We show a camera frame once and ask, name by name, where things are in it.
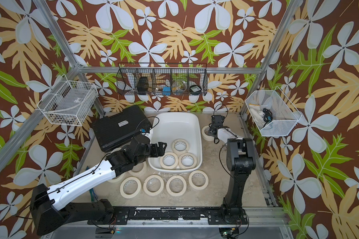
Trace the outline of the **white plastic storage tray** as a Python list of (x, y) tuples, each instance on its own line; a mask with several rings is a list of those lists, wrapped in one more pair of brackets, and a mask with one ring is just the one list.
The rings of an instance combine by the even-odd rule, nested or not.
[(151, 143), (166, 142), (166, 152), (172, 151), (172, 143), (176, 139), (185, 139), (189, 144), (188, 153), (197, 157), (197, 165), (192, 169), (162, 169), (160, 166), (161, 157), (151, 157), (148, 159), (149, 166), (156, 171), (164, 173), (190, 173), (200, 168), (202, 164), (202, 140), (201, 129), (198, 117), (192, 113), (184, 112), (166, 112), (160, 113), (154, 119), (154, 127), (146, 136)]

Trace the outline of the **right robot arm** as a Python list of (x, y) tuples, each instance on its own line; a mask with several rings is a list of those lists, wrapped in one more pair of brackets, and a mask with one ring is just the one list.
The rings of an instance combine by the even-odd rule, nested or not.
[(230, 180), (221, 205), (221, 218), (226, 224), (234, 224), (245, 221), (242, 196), (246, 181), (256, 168), (256, 160), (252, 139), (244, 138), (223, 125), (225, 119), (223, 115), (212, 115), (207, 135), (213, 137), (214, 143), (222, 141), (226, 146), (225, 171)]

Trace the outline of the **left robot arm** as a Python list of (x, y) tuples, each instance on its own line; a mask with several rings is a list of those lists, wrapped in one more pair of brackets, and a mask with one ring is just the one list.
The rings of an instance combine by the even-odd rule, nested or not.
[(74, 200), (90, 189), (132, 170), (150, 157), (163, 156), (166, 148), (167, 143), (151, 143), (147, 136), (138, 134), (129, 145), (105, 155), (89, 170), (49, 187), (43, 184), (35, 187), (30, 212), (36, 234), (44, 236), (73, 222), (111, 223), (114, 209), (107, 199), (89, 203), (75, 203)]

